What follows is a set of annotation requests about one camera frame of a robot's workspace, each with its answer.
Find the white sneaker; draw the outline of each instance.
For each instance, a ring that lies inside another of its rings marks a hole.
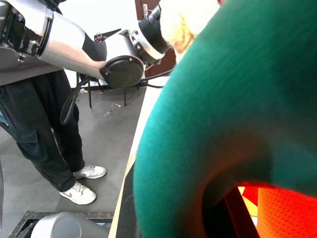
[[[88,178],[88,179],[99,179],[107,173],[107,170],[99,166],[85,165],[80,171],[74,172],[74,176],[77,179]]]
[[[63,197],[79,205],[86,205],[96,200],[96,194],[89,188],[76,182],[73,187],[65,192],[59,192]]]

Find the black pants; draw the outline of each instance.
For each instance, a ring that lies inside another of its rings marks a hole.
[[[59,122],[70,93],[64,71],[0,87],[0,111],[9,126],[0,125],[14,138],[24,157],[59,191],[75,184],[72,172],[85,164],[77,106],[66,125]]]

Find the gray floor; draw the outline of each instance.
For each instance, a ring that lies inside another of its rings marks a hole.
[[[105,178],[81,179],[97,193],[97,200],[79,206],[59,193],[35,170],[18,150],[14,140],[0,129],[0,158],[4,177],[4,215],[0,238],[7,238],[26,211],[37,212],[113,212],[119,196],[126,163],[140,115],[145,88],[128,90],[128,106],[123,105],[122,90],[104,94],[92,92],[93,108],[88,94],[79,96],[79,129],[87,163],[104,166]]]

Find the wooden door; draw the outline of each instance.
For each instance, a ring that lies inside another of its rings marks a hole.
[[[135,0],[138,20],[142,20],[144,18],[143,4],[147,4],[148,9],[152,10],[159,4],[159,0]],[[149,77],[149,76],[153,76],[162,72],[166,72],[172,69],[175,66],[175,64],[176,64],[176,55],[174,50],[170,49],[165,53],[165,56],[163,57],[161,63],[154,65],[153,67],[148,69],[145,72],[145,76]]]

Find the green fabric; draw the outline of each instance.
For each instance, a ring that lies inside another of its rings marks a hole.
[[[207,237],[207,186],[211,205],[243,181],[317,196],[316,12],[316,0],[226,0],[198,36],[139,146],[144,238]]]

